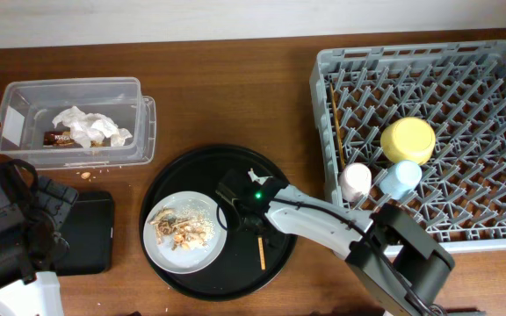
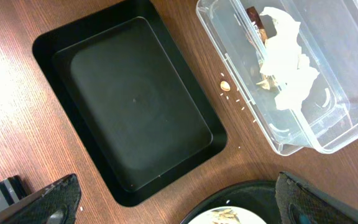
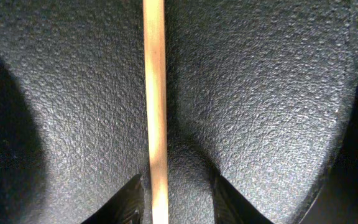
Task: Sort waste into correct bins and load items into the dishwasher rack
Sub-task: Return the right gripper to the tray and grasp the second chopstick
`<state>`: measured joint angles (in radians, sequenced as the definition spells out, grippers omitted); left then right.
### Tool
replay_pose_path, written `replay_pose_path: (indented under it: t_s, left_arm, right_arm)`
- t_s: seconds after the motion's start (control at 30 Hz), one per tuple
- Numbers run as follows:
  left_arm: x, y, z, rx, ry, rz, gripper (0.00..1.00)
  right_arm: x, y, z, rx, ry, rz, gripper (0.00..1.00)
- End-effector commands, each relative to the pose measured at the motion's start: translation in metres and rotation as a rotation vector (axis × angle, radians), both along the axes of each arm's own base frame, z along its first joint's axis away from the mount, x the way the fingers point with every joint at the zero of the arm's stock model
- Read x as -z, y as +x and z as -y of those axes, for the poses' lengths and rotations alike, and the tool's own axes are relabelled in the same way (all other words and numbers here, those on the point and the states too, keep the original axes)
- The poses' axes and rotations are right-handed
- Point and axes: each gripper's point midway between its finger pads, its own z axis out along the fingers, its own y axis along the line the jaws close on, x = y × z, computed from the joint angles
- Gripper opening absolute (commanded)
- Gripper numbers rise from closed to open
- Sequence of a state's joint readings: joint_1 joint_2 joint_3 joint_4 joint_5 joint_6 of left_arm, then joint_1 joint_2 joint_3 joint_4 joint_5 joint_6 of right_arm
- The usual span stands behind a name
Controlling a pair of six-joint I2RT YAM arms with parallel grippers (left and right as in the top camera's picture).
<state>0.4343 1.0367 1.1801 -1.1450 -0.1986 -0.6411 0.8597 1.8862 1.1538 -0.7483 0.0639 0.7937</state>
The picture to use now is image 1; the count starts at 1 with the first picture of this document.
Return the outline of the white napkin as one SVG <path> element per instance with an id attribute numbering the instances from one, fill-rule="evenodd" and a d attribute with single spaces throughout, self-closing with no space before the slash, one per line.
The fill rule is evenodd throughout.
<path id="1" fill-rule="evenodd" d="M 119 127 L 111 118 L 100 113 L 85 113 L 76 106 L 60 112 L 52 124 L 67 127 L 70 138 L 83 148 L 122 147 L 133 137 L 128 129 Z"/>

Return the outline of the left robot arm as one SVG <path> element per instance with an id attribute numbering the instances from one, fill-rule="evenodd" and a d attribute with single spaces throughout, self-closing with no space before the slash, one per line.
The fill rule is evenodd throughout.
<path id="1" fill-rule="evenodd" d="M 60 229 L 77 190 L 28 162 L 0 163 L 0 315 L 61 315 L 55 261 L 69 251 Z"/>

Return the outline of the gold brown snack wrapper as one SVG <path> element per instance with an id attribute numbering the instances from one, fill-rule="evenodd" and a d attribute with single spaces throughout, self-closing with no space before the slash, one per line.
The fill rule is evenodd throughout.
<path id="1" fill-rule="evenodd" d="M 103 147 L 105 143 L 94 140 L 85 133 L 71 131 L 50 131 L 44 133 L 44 147 Z"/>

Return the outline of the grey plate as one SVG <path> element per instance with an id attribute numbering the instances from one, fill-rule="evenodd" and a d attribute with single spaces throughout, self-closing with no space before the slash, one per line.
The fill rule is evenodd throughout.
<path id="1" fill-rule="evenodd" d="M 214 236 L 207 248 L 185 251 L 171 250 L 165 243 L 158 245 L 148 221 L 163 207 L 174 208 L 180 214 L 198 212 L 213 223 Z M 190 274 L 204 269 L 218 257 L 227 238 L 225 216 L 218 212 L 218 205 L 209 196 L 195 191 L 180 191 L 158 202 L 146 216 L 143 226 L 143 245 L 151 261 L 161 269 L 175 274 Z"/>

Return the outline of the yellow plastic bowl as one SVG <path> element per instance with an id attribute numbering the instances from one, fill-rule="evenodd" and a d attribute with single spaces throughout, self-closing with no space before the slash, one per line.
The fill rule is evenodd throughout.
<path id="1" fill-rule="evenodd" d="M 396 120 L 380 136 L 386 158 L 393 162 L 412 161 L 424 165 L 432 156 L 436 135 L 425 120 L 407 117 Z"/>

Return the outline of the light blue plastic cup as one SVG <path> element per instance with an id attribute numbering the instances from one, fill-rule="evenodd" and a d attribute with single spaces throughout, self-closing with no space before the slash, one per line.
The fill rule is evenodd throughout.
<path id="1" fill-rule="evenodd" d="M 400 200 L 419 184 L 422 176 L 422 169 L 417 163 L 408 160 L 397 162 L 387 170 L 379 188 L 390 198 Z"/>

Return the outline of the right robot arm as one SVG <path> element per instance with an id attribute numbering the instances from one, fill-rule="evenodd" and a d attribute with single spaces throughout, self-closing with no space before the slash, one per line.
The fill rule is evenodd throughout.
<path id="1" fill-rule="evenodd" d="M 435 299 L 452 256 L 399 207 L 347 210 L 274 176 L 229 170 L 216 193 L 233 209 L 231 229 L 278 231 L 314 241 L 345 261 L 392 315 L 444 315 Z"/>

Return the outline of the pink plastic cup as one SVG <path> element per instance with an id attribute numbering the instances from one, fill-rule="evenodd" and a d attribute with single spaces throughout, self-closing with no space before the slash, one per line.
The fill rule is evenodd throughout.
<path id="1" fill-rule="evenodd" d="M 345 167 L 338 182 L 343 199 L 355 202 L 369 193 L 372 185 L 372 173 L 366 165 L 354 162 Z"/>

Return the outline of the food scraps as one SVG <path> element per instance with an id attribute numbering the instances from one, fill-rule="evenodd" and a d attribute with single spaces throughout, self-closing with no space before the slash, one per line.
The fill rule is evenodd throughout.
<path id="1" fill-rule="evenodd" d="M 149 221 L 156 243 L 167 243 L 171 250 L 207 248 L 214 236 L 213 223 L 198 212 L 180 214 L 174 208 L 163 207 Z"/>

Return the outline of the wooden chopstick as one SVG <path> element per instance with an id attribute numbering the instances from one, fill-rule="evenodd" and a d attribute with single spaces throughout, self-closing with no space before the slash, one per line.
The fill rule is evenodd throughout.
<path id="1" fill-rule="evenodd" d="M 259 260 L 260 260 L 260 267 L 261 270 L 266 270 L 265 265 L 265 255 L 264 255 L 264 241 L 262 236 L 257 236 L 257 244 L 258 244 L 258 251 L 259 251 Z"/>
<path id="2" fill-rule="evenodd" d="M 331 107 L 333 111 L 333 119 L 334 119 L 334 126 L 336 129 L 336 144 L 337 144 L 337 151 L 339 153 L 339 164 L 340 164 L 340 170 L 344 170 L 346 167 L 345 161 L 344 161 L 344 155 L 343 155 L 343 143 L 341 140 L 340 135 L 340 125 L 339 125 L 339 119 L 338 119 L 338 113 L 337 113 L 337 107 L 336 107 L 336 100 L 335 100 L 335 91 L 332 80 L 329 82 L 329 94 L 331 99 Z"/>

